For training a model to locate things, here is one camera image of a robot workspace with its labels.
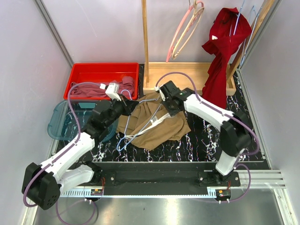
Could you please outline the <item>tan brown garment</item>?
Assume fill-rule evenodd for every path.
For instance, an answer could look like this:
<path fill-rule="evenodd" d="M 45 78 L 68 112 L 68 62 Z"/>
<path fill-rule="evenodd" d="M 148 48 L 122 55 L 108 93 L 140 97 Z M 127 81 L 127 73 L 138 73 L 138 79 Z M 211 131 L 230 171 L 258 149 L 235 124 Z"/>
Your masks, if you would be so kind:
<path fill-rule="evenodd" d="M 179 112 L 175 116 L 171 116 L 161 123 L 158 128 L 154 130 L 150 140 L 159 146 L 168 140 L 180 140 L 190 131 L 184 112 Z"/>

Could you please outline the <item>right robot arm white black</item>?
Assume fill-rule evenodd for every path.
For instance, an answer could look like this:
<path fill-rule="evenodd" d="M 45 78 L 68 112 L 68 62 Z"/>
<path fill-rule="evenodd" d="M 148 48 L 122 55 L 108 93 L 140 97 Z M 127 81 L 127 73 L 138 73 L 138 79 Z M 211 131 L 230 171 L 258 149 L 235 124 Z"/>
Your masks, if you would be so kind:
<path fill-rule="evenodd" d="M 213 173 L 214 183 L 223 186 L 229 179 L 238 157 L 252 142 L 245 128 L 246 116 L 222 109 L 200 97 L 190 88 L 180 90 L 172 81 L 155 87 L 162 98 L 162 105 L 171 116 L 181 111 L 197 115 L 210 123 L 220 134 L 221 155 Z"/>

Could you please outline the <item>light blue wire hanger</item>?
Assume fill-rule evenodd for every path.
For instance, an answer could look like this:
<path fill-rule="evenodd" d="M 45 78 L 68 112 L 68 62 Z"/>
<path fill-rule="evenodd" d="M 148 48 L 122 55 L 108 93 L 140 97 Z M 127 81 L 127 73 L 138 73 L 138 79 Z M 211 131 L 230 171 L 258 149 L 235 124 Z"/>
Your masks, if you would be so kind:
<path fill-rule="evenodd" d="M 239 9 L 239 13 L 237 15 L 237 19 L 236 19 L 236 23 L 235 23 L 235 26 L 234 26 L 234 30 L 233 30 L 233 34 L 232 36 L 234 36 L 236 34 L 236 30 L 237 30 L 237 26 L 238 26 L 238 22 L 239 22 L 239 18 L 240 18 L 240 15 L 241 15 L 241 12 L 242 12 L 242 9 L 243 9 L 243 6 L 245 4 L 245 0 L 243 0 L 243 3 Z"/>

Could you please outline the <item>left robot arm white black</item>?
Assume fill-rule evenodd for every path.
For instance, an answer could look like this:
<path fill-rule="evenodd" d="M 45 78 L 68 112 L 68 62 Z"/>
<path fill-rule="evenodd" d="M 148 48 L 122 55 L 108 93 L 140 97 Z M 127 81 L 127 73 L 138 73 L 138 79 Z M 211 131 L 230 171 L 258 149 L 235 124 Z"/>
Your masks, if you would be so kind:
<path fill-rule="evenodd" d="M 22 184 L 24 205 L 47 210 L 61 194 L 76 186 L 83 183 L 97 185 L 102 169 L 93 162 L 87 161 L 73 170 L 69 168 L 106 138 L 109 127 L 120 116 L 131 115 L 138 104 L 124 96 L 121 100 L 98 101 L 86 124 L 68 145 L 46 161 L 26 167 Z"/>

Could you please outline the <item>red pleated skirt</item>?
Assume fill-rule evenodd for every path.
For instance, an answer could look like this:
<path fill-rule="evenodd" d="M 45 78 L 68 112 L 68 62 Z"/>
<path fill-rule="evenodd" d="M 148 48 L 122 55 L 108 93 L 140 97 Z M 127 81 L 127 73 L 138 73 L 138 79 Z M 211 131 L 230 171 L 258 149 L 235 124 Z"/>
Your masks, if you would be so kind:
<path fill-rule="evenodd" d="M 202 97 L 223 109 L 227 105 L 226 71 L 229 59 L 252 32 L 247 19 L 241 14 L 236 34 L 232 36 L 238 13 L 237 8 L 221 9 L 210 29 L 209 40 L 202 45 L 207 53 L 215 55 Z"/>

